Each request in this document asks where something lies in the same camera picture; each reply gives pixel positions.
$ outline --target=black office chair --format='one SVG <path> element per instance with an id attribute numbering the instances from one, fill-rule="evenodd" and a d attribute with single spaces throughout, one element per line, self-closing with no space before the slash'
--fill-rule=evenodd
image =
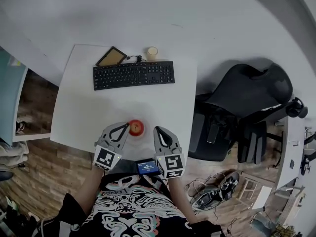
<path id="1" fill-rule="evenodd" d="M 289 103 L 292 91 L 288 75 L 277 64 L 263 72 L 247 64 L 233 66 L 213 93 L 196 96 L 188 156 L 223 161 L 238 141 L 239 162 L 254 158 L 260 162 L 266 148 L 266 120 L 273 116 L 279 120 L 294 107 L 301 108 L 297 101 Z"/>

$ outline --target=small box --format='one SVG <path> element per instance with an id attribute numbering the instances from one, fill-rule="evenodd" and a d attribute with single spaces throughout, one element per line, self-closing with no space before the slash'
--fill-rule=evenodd
<path id="1" fill-rule="evenodd" d="M 121 158 L 121 155 L 96 145 L 92 164 L 98 168 L 110 170 L 114 168 Z"/>
<path id="2" fill-rule="evenodd" d="M 156 156 L 156 165 L 164 178 L 183 176 L 185 169 L 184 155 Z"/>

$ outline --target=chair backrest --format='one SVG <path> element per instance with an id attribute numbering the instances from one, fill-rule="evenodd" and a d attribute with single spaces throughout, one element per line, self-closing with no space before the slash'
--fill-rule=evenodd
<path id="1" fill-rule="evenodd" d="M 290 78 L 279 65 L 272 64 L 261 72 L 247 64 L 237 64 L 225 74 L 210 98 L 204 102 L 243 118 L 287 103 L 292 92 Z"/>

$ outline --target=wooden floor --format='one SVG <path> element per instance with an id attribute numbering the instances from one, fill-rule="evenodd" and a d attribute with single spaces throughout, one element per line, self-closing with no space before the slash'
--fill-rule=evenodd
<path id="1" fill-rule="evenodd" d="M 33 80 L 29 89 L 39 90 L 40 81 Z M 40 84 L 40 92 L 34 92 L 34 97 L 24 104 L 36 104 L 37 99 L 45 102 L 45 107 L 39 110 L 37 108 L 38 120 L 41 125 L 33 124 L 32 127 L 44 127 L 49 129 L 51 123 L 51 109 L 54 106 L 54 100 L 57 94 L 57 88 Z M 20 118 L 27 117 L 27 111 L 21 110 Z M 270 132 L 280 133 L 277 127 L 270 127 Z M 51 217 L 58 213 L 65 193 L 74 194 L 84 181 L 84 177 L 90 170 L 91 153 L 76 150 L 50 141 L 49 139 L 29 141 L 29 159 L 26 162 L 26 169 L 16 168 L 13 170 L 14 177 L 8 181 L 0 183 L 0 204 L 5 206 L 4 196 L 14 200 L 22 213 L 32 212 L 40 218 Z M 267 152 L 265 160 L 260 165 L 238 163 L 237 146 L 232 149 L 231 154 L 227 155 L 223 162 L 208 162 L 188 158 L 186 172 L 183 176 L 185 184 L 196 179 L 197 177 L 207 178 L 218 172 L 229 169 L 238 171 L 247 171 L 263 178 L 274 180 L 277 171 L 274 169 L 267 170 L 268 166 L 276 163 L 278 155 L 273 153 L 273 147 L 277 146 L 275 142 L 268 139 Z M 234 193 L 236 197 L 243 185 L 244 180 L 241 178 L 237 190 Z M 280 198 L 270 195 L 266 208 L 269 216 L 274 220 L 277 217 L 276 210 L 282 209 L 285 202 Z M 227 227 L 234 218 L 237 221 L 232 226 L 234 237 L 256 237 L 260 236 L 255 230 L 252 230 L 249 222 L 256 211 L 248 210 L 247 207 L 235 199 L 222 203 L 215 210 L 200 213 L 198 216 L 207 218 L 211 222 L 220 224 L 226 233 Z"/>

